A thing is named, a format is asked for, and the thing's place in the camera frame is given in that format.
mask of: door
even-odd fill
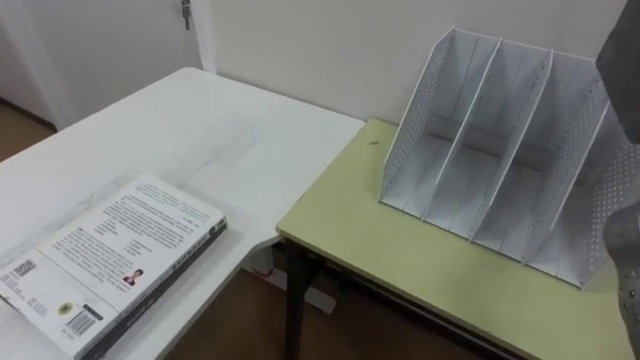
[[[62,92],[65,125],[180,68],[202,68],[180,0],[10,1]]]

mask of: barcode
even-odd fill
[[[31,260],[27,260],[20,264],[20,266],[18,266],[17,268],[13,269],[13,271],[18,274],[18,276],[23,277],[35,268],[36,264],[34,264]]]
[[[67,328],[77,336],[82,336],[85,331],[89,330],[96,323],[96,318],[88,311],[83,310],[67,323]]]

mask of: green table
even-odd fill
[[[287,359],[297,358],[300,292],[324,261],[518,356],[633,358],[615,293],[580,291],[378,203],[395,130],[370,120],[277,226],[294,288]]]

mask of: white table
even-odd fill
[[[107,354],[163,356],[241,261],[277,239],[277,221],[362,125],[216,75],[180,70],[0,164],[0,262],[142,171],[217,206],[229,220],[226,234]],[[41,335],[14,317],[1,303],[0,357],[4,341],[17,358],[38,358],[43,351],[32,347],[43,342]]]

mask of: tabletop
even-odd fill
[[[277,221],[363,125],[180,70],[0,163],[0,265],[141,172],[219,208],[225,234],[107,353],[157,358],[248,254],[277,239]],[[0,302],[0,358],[9,349],[17,359],[52,359],[34,350],[50,345],[41,337]]]
[[[378,203],[395,130],[370,120],[278,232],[524,356],[633,358],[615,293],[580,291]]]

